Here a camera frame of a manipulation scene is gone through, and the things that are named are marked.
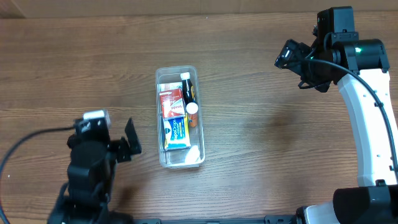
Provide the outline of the blue yellow lozenge box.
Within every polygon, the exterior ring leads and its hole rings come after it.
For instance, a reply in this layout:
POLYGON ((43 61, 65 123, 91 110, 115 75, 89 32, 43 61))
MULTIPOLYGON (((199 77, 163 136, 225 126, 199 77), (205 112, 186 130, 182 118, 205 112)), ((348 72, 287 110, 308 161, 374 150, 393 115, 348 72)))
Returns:
POLYGON ((164 149, 166 151, 190 147, 190 136, 187 117, 163 120, 164 149))

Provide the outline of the red white medicine box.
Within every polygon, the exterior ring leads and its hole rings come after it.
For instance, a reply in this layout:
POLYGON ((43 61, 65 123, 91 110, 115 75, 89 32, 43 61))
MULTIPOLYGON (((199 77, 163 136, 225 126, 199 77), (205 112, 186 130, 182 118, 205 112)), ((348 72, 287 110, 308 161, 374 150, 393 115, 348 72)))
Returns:
POLYGON ((180 88, 161 91, 159 100, 164 120, 185 116, 185 102, 180 88))

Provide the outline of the orange tablet tube white cap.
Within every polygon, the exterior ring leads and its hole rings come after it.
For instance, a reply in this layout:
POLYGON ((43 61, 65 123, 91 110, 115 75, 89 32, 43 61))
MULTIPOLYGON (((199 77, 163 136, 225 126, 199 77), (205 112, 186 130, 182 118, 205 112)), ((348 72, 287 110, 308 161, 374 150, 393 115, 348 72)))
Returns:
POLYGON ((186 106, 186 112, 188 115, 188 122, 191 127, 196 127, 198 124, 198 105, 194 102, 189 103, 186 106))

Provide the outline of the dark syrup bottle white cap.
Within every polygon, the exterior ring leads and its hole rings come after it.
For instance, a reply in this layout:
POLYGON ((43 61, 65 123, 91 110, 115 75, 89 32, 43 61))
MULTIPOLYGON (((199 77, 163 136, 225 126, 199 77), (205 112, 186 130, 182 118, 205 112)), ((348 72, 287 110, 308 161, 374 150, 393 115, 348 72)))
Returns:
POLYGON ((181 73, 180 78, 182 80, 182 92, 185 104, 188 105, 189 103, 195 103, 196 102, 195 89, 190 79, 190 73, 189 72, 181 73))

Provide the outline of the white blue plaster box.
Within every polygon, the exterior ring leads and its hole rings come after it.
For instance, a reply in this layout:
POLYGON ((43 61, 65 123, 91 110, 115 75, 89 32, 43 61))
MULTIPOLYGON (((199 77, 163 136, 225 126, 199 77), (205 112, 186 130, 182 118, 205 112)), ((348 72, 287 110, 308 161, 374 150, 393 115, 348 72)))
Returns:
POLYGON ((182 89, 182 82, 161 83, 158 84, 159 91, 169 91, 174 89, 182 89))

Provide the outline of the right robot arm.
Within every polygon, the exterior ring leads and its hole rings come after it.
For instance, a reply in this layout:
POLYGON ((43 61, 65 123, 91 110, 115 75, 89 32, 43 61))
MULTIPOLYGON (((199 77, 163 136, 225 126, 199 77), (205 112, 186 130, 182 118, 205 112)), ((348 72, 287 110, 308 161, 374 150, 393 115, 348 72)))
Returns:
POLYGON ((396 223, 397 124, 389 61, 379 39, 359 38, 353 8, 320 11, 312 45, 286 41, 275 65, 300 77, 299 88, 337 85, 348 109, 358 160, 358 186, 337 189, 330 202, 269 215, 266 223, 396 223))

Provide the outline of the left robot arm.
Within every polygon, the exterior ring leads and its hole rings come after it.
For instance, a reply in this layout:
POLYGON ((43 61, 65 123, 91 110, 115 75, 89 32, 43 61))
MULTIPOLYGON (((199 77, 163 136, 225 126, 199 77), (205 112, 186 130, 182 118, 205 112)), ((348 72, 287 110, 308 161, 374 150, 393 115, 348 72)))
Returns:
POLYGON ((142 152, 132 119, 124 132, 124 137, 112 140, 105 118, 75 122, 75 133, 67 141, 71 149, 68 182, 60 189, 48 223, 134 222, 131 215, 108 208, 117 165, 142 152))

